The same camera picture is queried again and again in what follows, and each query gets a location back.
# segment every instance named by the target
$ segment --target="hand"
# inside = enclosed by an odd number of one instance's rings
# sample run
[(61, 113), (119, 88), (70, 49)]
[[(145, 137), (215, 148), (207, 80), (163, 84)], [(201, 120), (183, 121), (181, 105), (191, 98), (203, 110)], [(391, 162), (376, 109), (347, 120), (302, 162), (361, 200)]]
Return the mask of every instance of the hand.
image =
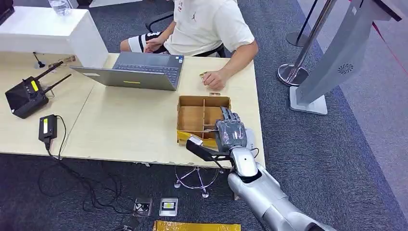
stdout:
[(222, 90), (228, 80), (220, 71), (205, 72), (202, 79), (203, 84), (212, 90)]
[(153, 53), (154, 51), (158, 50), (164, 41), (162, 41), (159, 37), (152, 38), (151, 40), (146, 41), (146, 46), (144, 47), (144, 53)]

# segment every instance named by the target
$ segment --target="pole base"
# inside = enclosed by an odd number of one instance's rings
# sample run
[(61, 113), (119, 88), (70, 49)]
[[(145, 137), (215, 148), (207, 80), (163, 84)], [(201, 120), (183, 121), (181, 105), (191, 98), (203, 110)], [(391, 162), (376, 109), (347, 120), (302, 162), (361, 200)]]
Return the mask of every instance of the pole base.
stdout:
[(297, 36), (299, 35), (299, 32), (291, 32), (286, 35), (286, 41), (290, 43), (291, 45), (294, 45), (296, 47), (304, 47), (307, 40), (309, 39), (309, 36), (305, 34), (301, 34), (299, 40), (297, 40)]
[(311, 104), (308, 105), (298, 105), (297, 98), (296, 98), (296, 89), (297, 87), (290, 87), (289, 88), (289, 99), (290, 99), (290, 108), (294, 111), (298, 112), (306, 112), (312, 113), (317, 115), (325, 116), (327, 115), (327, 106), (326, 106), (326, 99), (324, 95), (320, 96), (317, 100), (313, 101)]
[(281, 65), (276, 72), (276, 77), (278, 77), (278, 79), (285, 85), (298, 87), (309, 76), (309, 73), (306, 71), (306, 69), (300, 67), (299, 71), (296, 74), (296, 77), (292, 80), (292, 82), (289, 82), (289, 73), (291, 72), (293, 67), (294, 64)]

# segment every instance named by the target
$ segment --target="water bottle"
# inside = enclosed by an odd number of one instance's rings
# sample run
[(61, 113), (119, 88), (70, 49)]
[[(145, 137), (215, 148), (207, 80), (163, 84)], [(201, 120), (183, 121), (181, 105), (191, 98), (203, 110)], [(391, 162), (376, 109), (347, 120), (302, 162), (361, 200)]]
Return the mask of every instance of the water bottle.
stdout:
[(48, 0), (57, 15), (64, 16), (71, 12), (68, 0)]

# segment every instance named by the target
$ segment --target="black router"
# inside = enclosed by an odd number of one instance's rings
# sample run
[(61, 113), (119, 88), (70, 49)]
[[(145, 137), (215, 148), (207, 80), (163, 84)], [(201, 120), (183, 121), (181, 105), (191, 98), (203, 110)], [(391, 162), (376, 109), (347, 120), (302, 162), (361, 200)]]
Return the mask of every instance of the black router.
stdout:
[(48, 103), (49, 99), (45, 93), (60, 84), (62, 81), (66, 80), (71, 76), (71, 74), (65, 76), (63, 79), (45, 90), (42, 89), (38, 80), (61, 64), (63, 64), (62, 61), (55, 64), (53, 67), (41, 73), (37, 77), (30, 76), (27, 79), (23, 79), (21, 83), (6, 91), (6, 98), (14, 115), (25, 119)]

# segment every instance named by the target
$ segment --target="laptop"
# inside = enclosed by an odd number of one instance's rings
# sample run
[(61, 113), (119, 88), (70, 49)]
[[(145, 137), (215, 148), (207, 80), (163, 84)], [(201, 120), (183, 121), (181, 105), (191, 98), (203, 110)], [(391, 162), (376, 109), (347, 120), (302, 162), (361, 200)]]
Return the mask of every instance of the laptop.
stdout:
[(182, 55), (122, 52), (112, 69), (70, 68), (106, 86), (175, 91), (183, 61)]

